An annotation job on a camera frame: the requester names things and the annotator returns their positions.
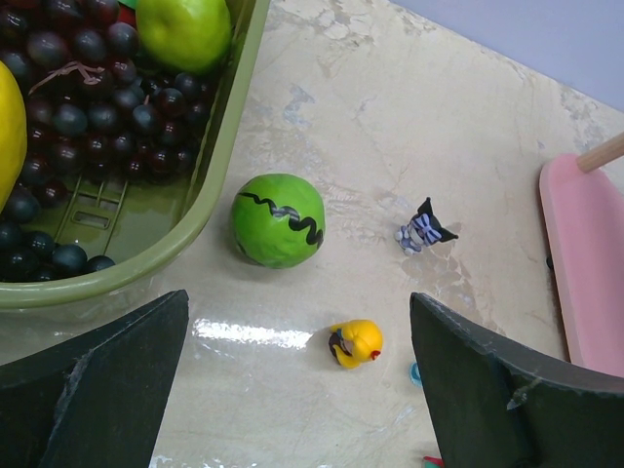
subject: yellow rubber duck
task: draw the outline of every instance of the yellow rubber duck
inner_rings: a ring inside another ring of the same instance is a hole
[[[0,211],[26,157],[26,109],[18,82],[0,61]]]
[[[379,357],[383,335],[371,320],[352,320],[331,327],[329,345],[341,366],[354,369]]]

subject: plastic basket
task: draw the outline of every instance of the plastic basket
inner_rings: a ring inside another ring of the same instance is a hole
[[[145,296],[151,278],[199,235],[225,179],[269,1],[227,0],[234,26],[231,60],[192,176],[161,186],[93,185],[79,177],[68,187],[72,194],[64,207],[44,211],[25,226],[45,230],[61,244],[75,242],[89,257],[106,254],[117,265],[50,283],[0,283],[0,312],[66,320],[132,307]]]

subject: marble tabletop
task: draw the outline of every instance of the marble tabletop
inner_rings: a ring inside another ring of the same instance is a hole
[[[191,325],[151,468],[437,455],[409,379],[410,293],[564,358],[537,178],[621,129],[624,114],[387,1],[273,0],[220,202],[159,278],[159,293],[187,289]],[[623,163],[608,171],[624,186]],[[307,178],[326,204],[325,244],[291,270],[228,247],[234,194],[267,172]],[[393,234],[426,197],[459,239],[407,257]],[[356,318],[385,345],[344,371],[319,331]],[[0,320],[4,362],[85,327]]]

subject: red object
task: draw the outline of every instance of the red object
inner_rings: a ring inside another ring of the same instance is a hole
[[[117,19],[119,22],[125,22],[132,26],[134,29],[137,29],[137,18],[135,15],[135,11],[132,8],[128,8],[126,5],[119,5],[121,8],[119,10],[119,18]]]
[[[436,466],[440,466],[441,468],[444,468],[445,466],[445,462],[442,461],[442,458],[434,458],[433,456],[425,456],[424,460],[428,461],[429,463],[433,463]]]

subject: yellow fruit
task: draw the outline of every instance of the yellow fruit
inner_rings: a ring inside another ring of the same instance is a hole
[[[202,74],[232,41],[225,0],[138,0],[136,29],[147,52],[175,71]]]
[[[0,61],[0,211],[26,157],[26,109],[16,79]]]

